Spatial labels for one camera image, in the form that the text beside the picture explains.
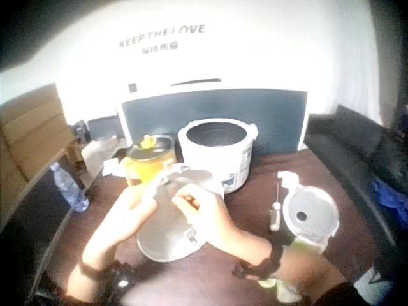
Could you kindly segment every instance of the plastic bottle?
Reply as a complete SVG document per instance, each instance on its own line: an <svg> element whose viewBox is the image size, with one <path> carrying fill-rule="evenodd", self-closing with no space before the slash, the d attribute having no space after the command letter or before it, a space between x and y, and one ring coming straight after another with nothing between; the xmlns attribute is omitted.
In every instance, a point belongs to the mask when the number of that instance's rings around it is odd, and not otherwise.
<svg viewBox="0 0 408 306"><path fill-rule="evenodd" d="M89 200L84 195L78 184L67 171L61 168L59 163L52 163L50 169L54 173L54 182L65 200L73 210L84 212L89 206Z"/></svg>

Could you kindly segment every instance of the black sofa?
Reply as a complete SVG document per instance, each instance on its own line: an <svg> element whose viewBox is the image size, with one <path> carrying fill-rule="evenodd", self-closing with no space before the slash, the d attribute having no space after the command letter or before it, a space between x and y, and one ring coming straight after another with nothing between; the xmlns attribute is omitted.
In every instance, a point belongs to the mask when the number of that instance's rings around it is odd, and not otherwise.
<svg viewBox="0 0 408 306"><path fill-rule="evenodd" d="M379 204L375 176L408 194L408 150L390 130L339 105L335 115L310 115L305 144L329 169L367 220L378 251L374 267L394 279L407 231L397 212Z"/></svg>

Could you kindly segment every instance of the black wristband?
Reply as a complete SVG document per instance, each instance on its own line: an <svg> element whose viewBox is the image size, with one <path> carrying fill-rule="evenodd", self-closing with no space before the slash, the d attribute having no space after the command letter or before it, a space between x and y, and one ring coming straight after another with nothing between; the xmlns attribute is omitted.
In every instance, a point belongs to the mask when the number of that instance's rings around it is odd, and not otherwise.
<svg viewBox="0 0 408 306"><path fill-rule="evenodd" d="M103 270L97 270L97 269L93 269L91 266L85 264L82 261L82 258L81 258L80 262L78 263L78 266L79 266L79 269L81 271L81 275L85 275L85 276L87 276L90 279L95 280L95 281L102 281L104 279L107 279L110 276L110 274L112 273L113 267L116 264L117 264L117 262L115 261L114 263L112 263L107 268L105 268Z"/></svg>
<svg viewBox="0 0 408 306"><path fill-rule="evenodd" d="M283 246L271 242L272 252L269 258L263 260L258 266L252 266L244 261L235 265L232 274L239 279L263 281L269 279L281 267Z"/></svg>

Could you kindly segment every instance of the hand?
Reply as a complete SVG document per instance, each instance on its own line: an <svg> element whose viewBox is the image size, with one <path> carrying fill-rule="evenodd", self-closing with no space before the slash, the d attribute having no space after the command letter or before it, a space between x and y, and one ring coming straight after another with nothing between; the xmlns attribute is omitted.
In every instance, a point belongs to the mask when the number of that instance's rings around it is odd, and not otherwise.
<svg viewBox="0 0 408 306"><path fill-rule="evenodd" d="M156 211L157 203L153 199L140 203L144 191L144 185L123 190L97 229L105 243L115 245L128 239Z"/></svg>
<svg viewBox="0 0 408 306"><path fill-rule="evenodd" d="M181 188L173 203L182 211L207 242L214 247L230 252L230 243L239 230L233 224L224 200L218 195L194 184Z"/></svg>

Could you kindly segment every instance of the wooden table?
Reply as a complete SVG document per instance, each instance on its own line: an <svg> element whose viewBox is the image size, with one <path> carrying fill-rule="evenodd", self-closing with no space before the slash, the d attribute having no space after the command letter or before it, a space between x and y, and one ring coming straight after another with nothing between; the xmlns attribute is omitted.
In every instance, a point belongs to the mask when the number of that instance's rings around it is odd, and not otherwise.
<svg viewBox="0 0 408 306"><path fill-rule="evenodd" d="M350 281L367 271L375 247L364 218L340 184L309 150L284 156L254 156L251 174L240 190L226 195L226 205L235 224L262 237L268 230L268 209L275 199L278 171L293 171L300 183L327 191L337 202L340 228L330 240L326 256ZM91 206L74 213L62 234L48 272L62 288L92 232L126 187L124 178L98 177L89 189ZM278 305L273 289L231 275L237 259L209 244L194 254L171 263L156 263L144 257L136 238L117 249L117 259L137 267L138 283L123 297L124 305Z"/></svg>

